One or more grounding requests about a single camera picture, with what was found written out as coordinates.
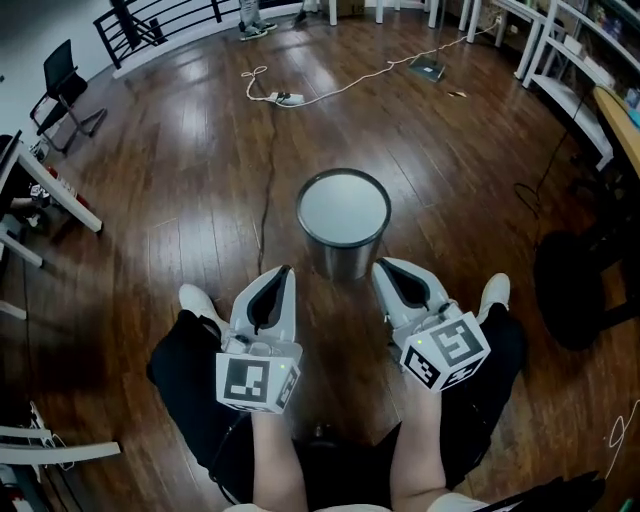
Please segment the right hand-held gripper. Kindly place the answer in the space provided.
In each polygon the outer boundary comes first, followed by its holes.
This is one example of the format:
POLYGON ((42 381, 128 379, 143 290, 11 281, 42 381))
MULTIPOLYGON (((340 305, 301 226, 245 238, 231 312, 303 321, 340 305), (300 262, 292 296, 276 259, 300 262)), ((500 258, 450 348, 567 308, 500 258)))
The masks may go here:
POLYGON ((436 276, 399 258, 374 262, 371 277, 393 343, 401 350, 399 364, 426 389, 439 393, 473 376, 491 352, 479 323, 450 300, 431 310, 448 294, 436 276))

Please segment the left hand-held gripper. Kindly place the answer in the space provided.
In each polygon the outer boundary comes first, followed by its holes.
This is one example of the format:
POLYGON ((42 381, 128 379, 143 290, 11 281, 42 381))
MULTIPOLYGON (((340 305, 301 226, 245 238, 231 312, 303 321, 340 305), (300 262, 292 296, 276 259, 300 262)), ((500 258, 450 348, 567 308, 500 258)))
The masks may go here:
POLYGON ((233 303, 230 325, 216 355, 217 401, 241 412, 283 413, 303 354, 294 270, 280 265, 250 283, 233 303))

